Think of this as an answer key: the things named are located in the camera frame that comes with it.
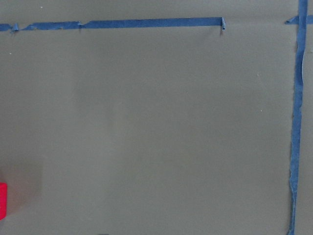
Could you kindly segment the red block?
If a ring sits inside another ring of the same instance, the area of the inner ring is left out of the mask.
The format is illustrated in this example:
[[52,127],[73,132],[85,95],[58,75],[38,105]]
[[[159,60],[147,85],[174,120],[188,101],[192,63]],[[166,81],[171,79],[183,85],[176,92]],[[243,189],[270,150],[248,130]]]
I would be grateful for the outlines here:
[[7,213],[7,184],[0,183],[0,220],[6,217]]

